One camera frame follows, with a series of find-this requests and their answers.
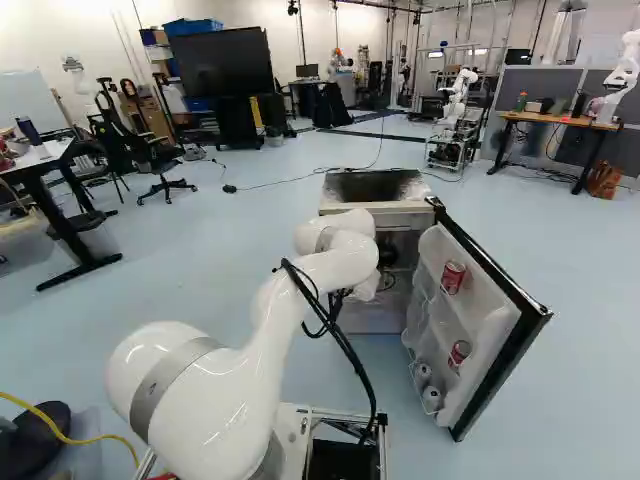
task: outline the gray cubicle partition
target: gray cubicle partition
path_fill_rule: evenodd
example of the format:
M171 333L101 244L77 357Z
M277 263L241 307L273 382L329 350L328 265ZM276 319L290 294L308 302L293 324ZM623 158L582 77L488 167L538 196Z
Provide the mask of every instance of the gray cubicle partition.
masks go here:
M507 67L493 108L498 112L513 110L523 90L531 102L545 97L570 100L578 89L582 71L575 67Z
M527 91L530 101L538 98L566 98L575 102L579 91L587 94L589 99L606 95L603 80L611 70L585 69L577 66L506 66L494 103L489 114L486 133L482 142L481 158L494 160L498 148L498 132L504 128L504 120L498 113L512 110L522 90ZM640 87L632 90L622 100L616 114L625 122L625 129L621 132L607 134L602 146L600 158L608 160L614 166L620 167L628 177L640 175ZM527 161L539 160L549 166L546 145L555 127L552 125L529 125L529 131L535 145L522 145L513 149L516 155L528 155ZM558 169L564 170L565 164L572 173L579 172L576 167L584 165L595 141L593 132L578 128L561 127L557 131L557 138L549 142L549 153L555 159Z

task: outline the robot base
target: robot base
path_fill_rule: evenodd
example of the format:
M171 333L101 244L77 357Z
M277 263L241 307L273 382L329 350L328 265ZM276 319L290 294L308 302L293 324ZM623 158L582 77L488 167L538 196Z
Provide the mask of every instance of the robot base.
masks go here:
M387 416L358 446L369 417L281 403L267 454L250 480L387 480ZM148 449L133 480L149 477L157 456Z

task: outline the desk leg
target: desk leg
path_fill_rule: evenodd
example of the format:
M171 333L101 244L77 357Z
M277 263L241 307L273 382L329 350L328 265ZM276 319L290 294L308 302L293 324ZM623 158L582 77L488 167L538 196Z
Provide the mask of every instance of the desk leg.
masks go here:
M589 173L591 173L593 164L596 162L598 158L598 154L600 153L600 149L602 148L602 144L604 143L604 140L607 137L606 130L595 130L595 132L598 135L598 142L596 143L595 147L593 147L593 150L591 151L591 155L589 156L589 159L587 160L587 164L584 166L584 169L582 170L582 174L580 175L580 178L576 182L575 186L571 189L572 195L578 195L587 184L587 178L589 177Z
M25 178L22 183L29 192L29 195L31 195L31 198L33 198L33 201L36 202L38 207L40 207L40 210L42 210L42 213L47 217L51 226L56 230L56 232L58 232L60 238L69 245L71 251L75 253L82 262L80 266L73 270L41 283L36 287L37 291L41 292L42 290L59 285L67 280L71 280L72 278L76 278L80 275L103 267L104 265L108 265L122 259L121 253L96 259L75 232L69 220L55 204L51 197L51 192L47 189L39 176Z
M504 168L504 163L502 163L502 157L504 157L505 152L507 151L507 145L509 145L509 139L511 138L511 130L513 129L513 125L515 122L511 120L507 120L507 124L502 131L502 139L500 140L500 147L498 148L498 155L496 156L495 163L493 167L491 167L487 171L487 175L493 175L501 168Z
M73 171L71 170L71 165L69 165L69 163L66 162L64 158L60 160L59 169L64 179L71 187L71 190L73 190L73 193L78 199L78 202L80 202L80 205L82 205L82 208L84 208L87 212L95 212L96 209L91 203L91 200L89 200L89 196L82 188L80 180L78 180L78 177L74 175Z

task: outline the yellow cable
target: yellow cable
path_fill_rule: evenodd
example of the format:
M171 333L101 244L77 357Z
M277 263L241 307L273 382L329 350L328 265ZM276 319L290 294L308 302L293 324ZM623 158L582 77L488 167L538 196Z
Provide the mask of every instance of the yellow cable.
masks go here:
M47 414L44 413L42 410L8 393L0 392L0 398L9 400L10 402L15 403L16 405L24 408L25 410L29 410L31 413L39 417L44 423L46 423L49 426L49 428L51 429L53 434L58 438L58 440L60 440L63 443L66 443L67 445L89 445L91 443L95 443L100 440L105 440L107 438L111 438L112 440L117 440L119 442L122 442L131 452L133 461L136 464L136 469L140 466L140 462L138 462L138 455L136 455L136 450L135 448L133 448L133 445L131 445L126 438L120 437L118 435L101 435L99 437L90 438L88 440L72 440L71 438L68 438L67 436L65 436L65 434L62 433L60 429L58 429L58 426L55 424L55 422L51 420L51 418L47 416Z

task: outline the brown bag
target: brown bag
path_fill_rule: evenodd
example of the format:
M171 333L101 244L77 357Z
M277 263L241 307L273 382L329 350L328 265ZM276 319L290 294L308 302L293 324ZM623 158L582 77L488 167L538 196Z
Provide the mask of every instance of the brown bag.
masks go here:
M587 191L594 197L611 200L622 178L622 170L601 160L587 180Z

